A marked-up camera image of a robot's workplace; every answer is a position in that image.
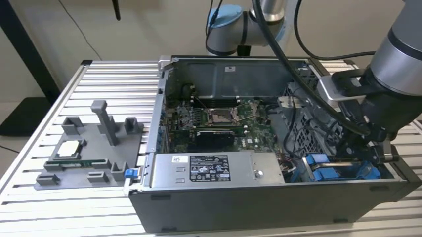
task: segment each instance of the power supply label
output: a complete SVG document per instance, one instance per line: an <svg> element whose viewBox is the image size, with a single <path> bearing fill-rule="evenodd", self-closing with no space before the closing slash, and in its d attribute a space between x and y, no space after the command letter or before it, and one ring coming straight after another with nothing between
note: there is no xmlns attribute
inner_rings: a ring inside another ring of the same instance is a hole
<svg viewBox="0 0 422 237"><path fill-rule="evenodd" d="M191 156L190 160L192 182L230 181L227 156Z"/></svg>

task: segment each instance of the white wall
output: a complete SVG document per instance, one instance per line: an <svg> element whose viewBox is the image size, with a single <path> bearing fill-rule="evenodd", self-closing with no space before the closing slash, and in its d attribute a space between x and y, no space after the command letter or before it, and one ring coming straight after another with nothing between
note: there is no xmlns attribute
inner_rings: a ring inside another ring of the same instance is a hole
<svg viewBox="0 0 422 237"><path fill-rule="evenodd" d="M43 92L0 28L0 103L36 96Z"/></svg>
<svg viewBox="0 0 422 237"><path fill-rule="evenodd" d="M63 86L80 61L97 57L57 0L11 3ZM120 0L121 21L115 19L111 0L63 3L104 60L156 60L160 55L206 54L210 0ZM224 3L251 6L250 0ZM299 28L310 50L324 56L375 50L402 5L401 0L304 0ZM304 56L294 38L286 52ZM262 47L255 47L252 54L272 55ZM355 61L364 66L368 59Z"/></svg>
<svg viewBox="0 0 422 237"><path fill-rule="evenodd" d="M303 0L298 22L304 45L318 56L375 51L403 5L401 0ZM295 38L287 54L306 55ZM352 60L359 67L370 63L370 57Z"/></svg>

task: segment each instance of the aluminum extrusion table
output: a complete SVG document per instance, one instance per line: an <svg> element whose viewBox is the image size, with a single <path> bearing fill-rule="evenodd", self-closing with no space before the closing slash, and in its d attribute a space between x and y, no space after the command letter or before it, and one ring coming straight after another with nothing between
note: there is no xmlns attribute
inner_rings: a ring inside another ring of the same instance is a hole
<svg viewBox="0 0 422 237"><path fill-rule="evenodd" d="M356 68L344 61L322 62L334 73ZM36 191L32 187L52 154L65 116L79 116L83 123L99 122L89 106L105 99L107 111L116 122L136 117L145 124L139 149L143 164L148 128L157 90L157 62L95 61L80 66L36 132L0 180L0 236L103 236L144 235L123 187ZM407 165L422 178L422 125L403 127L393 142ZM422 236L422 189L399 202L384 203L354 224L195 233L183 236L328 236L395 237Z"/></svg>

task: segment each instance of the black power cord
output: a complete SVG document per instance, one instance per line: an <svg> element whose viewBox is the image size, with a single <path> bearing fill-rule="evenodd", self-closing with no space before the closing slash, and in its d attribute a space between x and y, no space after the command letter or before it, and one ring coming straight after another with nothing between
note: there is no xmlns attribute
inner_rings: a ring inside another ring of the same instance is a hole
<svg viewBox="0 0 422 237"><path fill-rule="evenodd" d="M103 60L103 58L100 57L100 55L99 55L97 51L93 49L92 45L89 44L89 41L88 41L88 39L87 39L87 36L85 36L84 32L81 31L81 29L80 29L80 27L79 27L79 25L77 25L77 23L76 23L76 21L75 21L75 19L73 19L72 15L71 15L71 13L68 13L67 8L65 8L65 6L64 6L64 4L63 4L61 0L57 0L57 1L59 1L60 5L61 5L61 7L63 7L64 11L65 11L65 14L68 15L68 17L69 17L69 18L71 18L71 20L73 21L73 23L75 23L75 25L76 25L76 27L77 27L77 29L79 29L80 33L81 33L81 36L83 36L83 37L84 37L84 39L85 39L87 45L89 46L89 48L92 49L92 51L93 51L93 52L95 52L95 54L97 55L99 59L100 59L100 60Z"/></svg>
<svg viewBox="0 0 422 237"><path fill-rule="evenodd" d="M13 149L12 149L12 148L9 148L9 147L4 147L4 146L1 146L1 145L0 145L0 148L7 149L7 150L8 150L8 151L11 151L11 152L19 153L19 151L17 151L17 150L13 150Z"/></svg>
<svg viewBox="0 0 422 237"><path fill-rule="evenodd" d="M252 0L252 5L254 5L254 10L255 10L255 16L256 16L256 22L259 25L259 28L263 32L263 36L267 40L267 43L272 49L272 52L284 66L287 72L294 78L295 83L298 83L299 87L304 90L306 94L308 95L310 99L315 101L315 103L320 106L320 108L328 113L328 115L343 125L344 128L347 128L351 132L359 134L359 135L368 135L370 130L364 125L356 125L351 121L348 121L344 116L342 116L332 108L331 106L326 103L326 101L315 94L312 89L308 87L300 76L298 75L296 71L291 67L288 63L288 59L279 47L279 44L274 38L274 35L270 31L267 22L264 20L264 15L263 15L263 10L260 6L260 0Z"/></svg>
<svg viewBox="0 0 422 237"><path fill-rule="evenodd" d="M300 5L302 5L302 0L298 0L298 5L296 5L296 9L295 9L295 17L294 17L294 30L295 30L296 40L298 40L298 43L300 45L300 48L307 53L307 55L310 57L312 57L314 59L318 59L318 60L330 61L330 60L340 60L340 59L346 59L346 58L355 58L355 57L360 57L360 56L371 56L375 54L375 51L370 51L370 52L352 53L352 54L335 56L335 57L320 57L320 56L314 55L312 52L310 52L310 50L306 48L303 41L302 41L302 38L300 38L300 35L299 35L298 18L299 18Z"/></svg>
<svg viewBox="0 0 422 237"><path fill-rule="evenodd" d="M210 37L211 31L212 31L212 25L215 24L215 20L216 20L216 17L218 17L218 12L219 12L219 9L222 7L223 0L219 0L218 7L215 9L215 12L212 14L212 17L211 17L211 20L210 20L210 24L208 24L208 18L210 18L210 14L211 14L211 10L212 10L212 3L214 3L214 0L211 0L208 16L207 16L207 26L208 27L206 28L206 48L208 48L208 37Z"/></svg>
<svg viewBox="0 0 422 237"><path fill-rule="evenodd" d="M283 139L283 149L284 149L284 151L288 153L290 158L300 159L300 157L295 154L296 152L295 152L295 151L291 151L291 150L287 148L287 141L288 141L290 134L291 134L291 132L292 132L292 128L294 128L295 120L296 120L296 104L295 104L295 99L294 99L294 97L291 97L291 103L292 103L292 112L291 112L291 117L290 117L290 123L288 123L288 128L287 128L287 134L286 134L284 139Z"/></svg>
<svg viewBox="0 0 422 237"><path fill-rule="evenodd" d="M208 14L207 14L206 36L208 36L208 19L210 19L210 15L211 15L212 5L214 5L214 0L211 0L210 10L208 10Z"/></svg>

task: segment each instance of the screw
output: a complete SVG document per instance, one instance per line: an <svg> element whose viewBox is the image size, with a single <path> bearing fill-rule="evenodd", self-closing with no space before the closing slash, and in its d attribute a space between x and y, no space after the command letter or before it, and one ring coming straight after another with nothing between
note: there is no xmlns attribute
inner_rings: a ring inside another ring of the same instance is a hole
<svg viewBox="0 0 422 237"><path fill-rule="evenodd" d="M260 170L255 170L255 177L260 179L263 177L264 173Z"/></svg>

